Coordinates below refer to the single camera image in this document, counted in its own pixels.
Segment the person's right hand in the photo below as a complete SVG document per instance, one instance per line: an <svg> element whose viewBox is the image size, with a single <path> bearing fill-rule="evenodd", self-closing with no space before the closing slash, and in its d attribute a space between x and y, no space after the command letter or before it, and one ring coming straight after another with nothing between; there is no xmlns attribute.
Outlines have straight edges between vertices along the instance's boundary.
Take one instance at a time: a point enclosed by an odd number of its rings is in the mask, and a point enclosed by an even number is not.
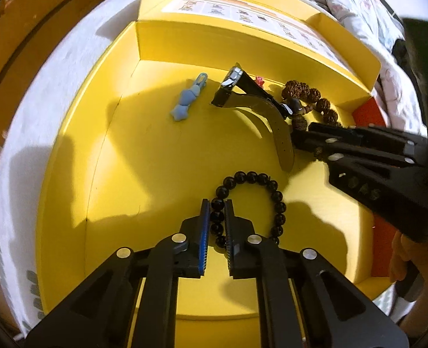
<svg viewBox="0 0 428 348"><path fill-rule="evenodd" d="M390 280L404 280L407 274L407 263L411 261L425 281L420 297L400 324L401 329L409 337L417 338L428 329L428 242L416 243L397 231L391 247L393 253L389 266Z"/></svg>

